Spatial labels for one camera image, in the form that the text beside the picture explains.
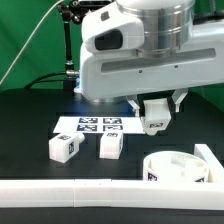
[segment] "small white block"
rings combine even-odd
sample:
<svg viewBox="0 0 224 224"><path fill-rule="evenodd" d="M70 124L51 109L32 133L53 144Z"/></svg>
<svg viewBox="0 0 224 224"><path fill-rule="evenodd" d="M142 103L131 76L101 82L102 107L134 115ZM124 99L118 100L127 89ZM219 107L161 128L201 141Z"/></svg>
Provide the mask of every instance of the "small white block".
<svg viewBox="0 0 224 224"><path fill-rule="evenodd" d="M171 120L167 99L145 100L144 105L144 131L149 135L155 135L157 131L165 130Z"/></svg>
<svg viewBox="0 0 224 224"><path fill-rule="evenodd" d="M79 133L61 133L49 141L49 158L67 162L79 151Z"/></svg>
<svg viewBox="0 0 224 224"><path fill-rule="evenodd" d="M100 140L101 159L119 159L123 148L123 132L107 131Z"/></svg>

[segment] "white foam block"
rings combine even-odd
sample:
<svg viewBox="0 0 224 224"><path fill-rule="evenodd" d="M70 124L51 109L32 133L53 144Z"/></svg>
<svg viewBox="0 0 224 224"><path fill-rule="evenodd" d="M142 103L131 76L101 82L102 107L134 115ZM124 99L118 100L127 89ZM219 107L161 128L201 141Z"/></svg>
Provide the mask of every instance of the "white foam block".
<svg viewBox="0 0 224 224"><path fill-rule="evenodd" d="M74 180L1 180L0 207L72 207Z"/></svg>
<svg viewBox="0 0 224 224"><path fill-rule="evenodd" d="M49 141L49 158L67 162L79 151L79 133L61 133Z"/></svg>
<svg viewBox="0 0 224 224"><path fill-rule="evenodd" d="M112 180L112 207L224 209L223 185Z"/></svg>
<svg viewBox="0 0 224 224"><path fill-rule="evenodd" d="M100 140L100 158L119 159L123 147L123 133L107 131Z"/></svg>
<svg viewBox="0 0 224 224"><path fill-rule="evenodd" d="M111 206L111 180L75 180L74 206Z"/></svg>
<svg viewBox="0 0 224 224"><path fill-rule="evenodd" d="M196 144L194 155L205 160L209 165L209 182L224 183L224 169L207 145Z"/></svg>

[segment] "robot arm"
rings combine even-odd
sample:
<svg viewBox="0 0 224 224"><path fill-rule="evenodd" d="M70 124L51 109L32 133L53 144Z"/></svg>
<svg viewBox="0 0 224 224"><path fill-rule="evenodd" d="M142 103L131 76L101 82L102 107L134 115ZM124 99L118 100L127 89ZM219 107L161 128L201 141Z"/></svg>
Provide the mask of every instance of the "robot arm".
<svg viewBox="0 0 224 224"><path fill-rule="evenodd" d="M130 96L177 90L172 99L178 112L187 88L224 82L224 21L193 26L194 2L117 0L87 15L82 94L89 100L129 96L137 108ZM170 120L167 99L144 106L146 132L164 130Z"/></svg>

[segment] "cable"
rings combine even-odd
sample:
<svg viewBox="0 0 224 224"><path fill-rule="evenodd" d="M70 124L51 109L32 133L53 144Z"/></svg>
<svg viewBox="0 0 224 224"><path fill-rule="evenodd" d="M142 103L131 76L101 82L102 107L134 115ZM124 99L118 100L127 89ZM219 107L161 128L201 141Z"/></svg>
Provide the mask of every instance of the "cable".
<svg viewBox="0 0 224 224"><path fill-rule="evenodd" d="M37 81L37 82L33 82L32 84L30 83L30 85L26 88L24 87L25 89L30 89L30 87L32 87L33 85L35 84L38 84L38 83L44 83L44 82L63 82L65 81L64 79L56 79L56 80L42 80L42 81Z"/></svg>
<svg viewBox="0 0 224 224"><path fill-rule="evenodd" d="M24 46L22 47L22 49L20 50L20 52L18 53L18 55L15 57L14 61L12 62L12 64L9 66L8 70L6 71L5 75L3 76L3 78L0 81L0 85L2 85L3 81L6 79L6 77L8 76L8 74L10 73L10 71L12 70L12 68L14 67L14 65L16 64L16 62L18 61L18 59L20 58L21 54L23 53L23 51L26 49L27 45L29 44L29 42L31 41L31 39L33 38L34 34L36 33L36 31L38 30L38 28L40 27L40 25L43 23L43 21L45 20L45 18L50 14L50 12L61 2L63 2L64 0L59 0L57 1L47 12L46 14L42 17L42 19L40 20L40 22L37 24L37 26L35 27L35 29L33 30L33 32L31 33L30 37L27 39L26 43L24 44Z"/></svg>
<svg viewBox="0 0 224 224"><path fill-rule="evenodd" d="M33 85L33 83L38 82L38 81L40 81L42 79L50 78L50 77L53 77L53 76L59 76L59 75L66 75L66 72L50 73L50 74L47 74L47 75L43 75L41 77L38 77L35 80L33 80L32 82L30 82L29 84L27 84L24 87L24 89L29 89Z"/></svg>

